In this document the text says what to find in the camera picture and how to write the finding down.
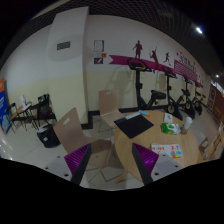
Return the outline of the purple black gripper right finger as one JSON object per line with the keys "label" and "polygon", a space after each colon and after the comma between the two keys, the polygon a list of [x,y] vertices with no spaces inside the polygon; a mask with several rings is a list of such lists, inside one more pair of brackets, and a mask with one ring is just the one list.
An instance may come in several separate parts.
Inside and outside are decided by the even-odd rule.
{"label": "purple black gripper right finger", "polygon": [[132,155],[137,164],[143,184],[148,185],[152,183],[153,179],[151,177],[151,173],[159,155],[137,143],[132,144]]}

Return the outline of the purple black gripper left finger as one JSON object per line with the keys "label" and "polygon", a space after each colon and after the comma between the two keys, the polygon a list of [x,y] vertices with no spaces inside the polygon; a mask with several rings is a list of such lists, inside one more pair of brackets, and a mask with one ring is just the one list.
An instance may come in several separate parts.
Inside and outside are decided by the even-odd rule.
{"label": "purple black gripper left finger", "polygon": [[71,182],[79,185],[83,178],[90,156],[92,154],[91,145],[86,144],[64,157],[71,174]]}

